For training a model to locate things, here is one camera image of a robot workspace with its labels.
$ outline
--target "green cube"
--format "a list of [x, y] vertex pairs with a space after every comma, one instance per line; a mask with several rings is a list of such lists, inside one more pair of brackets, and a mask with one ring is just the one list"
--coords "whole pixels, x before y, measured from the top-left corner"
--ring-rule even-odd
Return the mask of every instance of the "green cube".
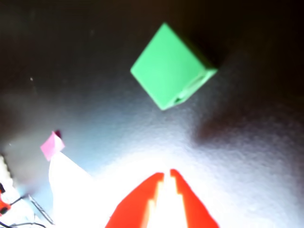
[[216, 73], [196, 56], [166, 24], [162, 24], [131, 68], [131, 73], [160, 109], [186, 101]]

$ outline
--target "dark gray table surface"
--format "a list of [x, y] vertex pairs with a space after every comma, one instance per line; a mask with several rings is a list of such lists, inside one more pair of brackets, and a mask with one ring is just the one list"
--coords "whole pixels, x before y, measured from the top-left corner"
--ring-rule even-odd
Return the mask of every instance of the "dark gray table surface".
[[[94, 177], [132, 150], [163, 151], [230, 197], [212, 211], [221, 227], [230, 209], [303, 227], [300, 14], [296, 1], [1, 0], [0, 152], [19, 191], [52, 211], [39, 147], [59, 129], [64, 154]], [[219, 71], [161, 112], [130, 68], [164, 21]]]

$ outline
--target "table surface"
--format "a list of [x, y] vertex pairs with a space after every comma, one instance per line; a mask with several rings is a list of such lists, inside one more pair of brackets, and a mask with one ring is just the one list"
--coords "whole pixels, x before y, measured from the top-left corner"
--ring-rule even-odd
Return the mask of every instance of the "table surface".
[[[222, 228], [303, 227], [300, 14], [293, 1], [1, 0], [0, 151], [19, 191], [52, 211], [39, 147], [60, 130], [93, 177], [132, 157], [147, 178], [162, 160]], [[164, 21], [219, 71], [162, 112], [130, 68]]]

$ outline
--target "wire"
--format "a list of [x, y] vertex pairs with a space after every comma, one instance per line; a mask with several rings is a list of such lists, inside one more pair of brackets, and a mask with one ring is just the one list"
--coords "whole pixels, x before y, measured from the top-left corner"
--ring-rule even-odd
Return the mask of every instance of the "wire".
[[0, 222], [0, 225], [2, 225], [3, 227], [6, 227], [6, 228], [12, 228], [12, 227], [10, 227], [10, 226], [8, 226], [8, 225], [5, 225], [5, 224], [2, 223], [2, 222]]
[[36, 226], [41, 226], [41, 227], [46, 228], [45, 225], [42, 225], [42, 224], [36, 223], [36, 222], [25, 222], [25, 223], [20, 223], [20, 224], [14, 224], [14, 225], [11, 225], [11, 227], [19, 227], [19, 226], [24, 226], [24, 225], [36, 225]]
[[43, 228], [46, 228], [45, 225], [42, 225], [40, 223], [36, 223], [36, 222], [26, 222], [26, 223], [21, 223], [21, 224], [13, 224], [13, 225], [5, 225], [4, 223], [0, 222], [0, 225], [5, 227], [5, 228], [15, 228], [15, 227], [19, 227], [19, 226], [24, 226], [24, 225], [36, 225], [36, 226], [41, 226]]
[[24, 198], [24, 197], [18, 198], [17, 200], [15, 200], [14, 202], [12, 202], [10, 205], [13, 205], [13, 204], [17, 203], [19, 200], [22, 200], [23, 198]]

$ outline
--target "pink block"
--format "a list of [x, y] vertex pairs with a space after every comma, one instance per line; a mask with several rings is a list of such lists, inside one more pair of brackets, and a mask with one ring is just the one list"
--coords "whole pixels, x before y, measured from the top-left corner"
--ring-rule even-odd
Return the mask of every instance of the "pink block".
[[52, 132], [51, 136], [40, 148], [46, 159], [49, 161], [55, 153], [62, 151], [64, 147], [65, 145], [63, 141], [55, 134], [55, 132]]

